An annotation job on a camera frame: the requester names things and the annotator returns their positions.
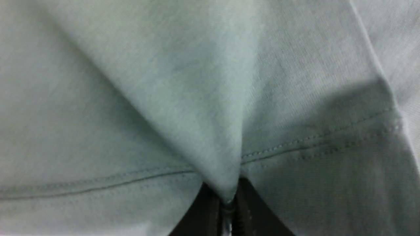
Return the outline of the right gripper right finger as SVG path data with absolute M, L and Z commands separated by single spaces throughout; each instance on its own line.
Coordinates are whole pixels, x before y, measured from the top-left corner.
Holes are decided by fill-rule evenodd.
M 233 236 L 294 236 L 247 178 L 239 179 L 234 203 Z

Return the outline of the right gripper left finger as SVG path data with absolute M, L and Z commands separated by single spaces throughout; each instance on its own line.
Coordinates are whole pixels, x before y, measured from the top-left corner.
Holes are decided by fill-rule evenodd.
M 170 236 L 220 236 L 221 201 L 205 183 Z

